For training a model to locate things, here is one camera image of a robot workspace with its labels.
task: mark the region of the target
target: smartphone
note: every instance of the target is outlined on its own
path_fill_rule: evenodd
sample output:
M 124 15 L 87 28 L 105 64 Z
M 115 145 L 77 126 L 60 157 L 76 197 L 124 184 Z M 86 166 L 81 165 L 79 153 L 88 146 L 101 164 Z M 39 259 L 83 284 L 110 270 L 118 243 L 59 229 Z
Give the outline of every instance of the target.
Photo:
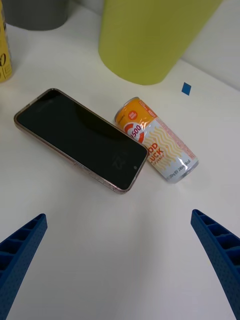
M 145 146 L 57 89 L 29 103 L 14 122 L 121 194 L 133 186 L 148 156 Z

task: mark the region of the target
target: white wall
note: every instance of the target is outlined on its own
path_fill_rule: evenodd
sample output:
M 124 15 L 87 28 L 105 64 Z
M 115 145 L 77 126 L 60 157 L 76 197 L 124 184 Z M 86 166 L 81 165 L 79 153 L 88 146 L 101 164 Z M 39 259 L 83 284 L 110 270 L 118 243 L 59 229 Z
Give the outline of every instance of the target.
M 78 0 L 98 14 L 104 0 Z M 240 90 L 240 0 L 225 0 L 182 57 Z

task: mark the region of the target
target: yellow container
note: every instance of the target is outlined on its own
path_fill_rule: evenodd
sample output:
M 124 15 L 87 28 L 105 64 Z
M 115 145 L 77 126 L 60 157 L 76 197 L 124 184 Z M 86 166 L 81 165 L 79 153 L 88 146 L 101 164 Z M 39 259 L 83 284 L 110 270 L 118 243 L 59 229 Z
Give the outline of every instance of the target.
M 2 1 L 0 0 L 0 83 L 12 75 L 12 63 L 6 34 L 6 23 Z
M 105 0 L 103 63 L 141 85 L 164 79 L 222 0 Z

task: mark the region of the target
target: white table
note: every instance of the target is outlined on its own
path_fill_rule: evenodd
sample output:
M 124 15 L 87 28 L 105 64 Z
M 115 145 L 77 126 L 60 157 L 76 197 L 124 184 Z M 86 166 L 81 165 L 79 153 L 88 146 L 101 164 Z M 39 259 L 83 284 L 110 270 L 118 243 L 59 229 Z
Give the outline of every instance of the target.
M 122 80 L 101 62 L 99 28 L 82 7 L 57 30 L 7 28 L 15 72 L 0 85 L 0 241 L 39 213 L 48 221 L 8 320 L 234 320 L 190 219 L 198 208 L 240 235 L 240 92 L 181 60 L 162 83 Z M 15 128 L 15 113 L 51 87 L 109 121 L 140 96 L 199 166 L 170 185 L 147 163 L 115 194 Z

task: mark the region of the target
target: gray container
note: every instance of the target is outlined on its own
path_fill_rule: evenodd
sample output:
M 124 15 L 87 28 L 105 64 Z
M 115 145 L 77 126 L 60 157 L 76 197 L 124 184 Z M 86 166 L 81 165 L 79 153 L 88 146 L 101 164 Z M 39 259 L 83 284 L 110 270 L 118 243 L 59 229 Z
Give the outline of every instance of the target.
M 52 30 L 68 18 L 69 0 L 2 0 L 5 21 L 27 30 Z

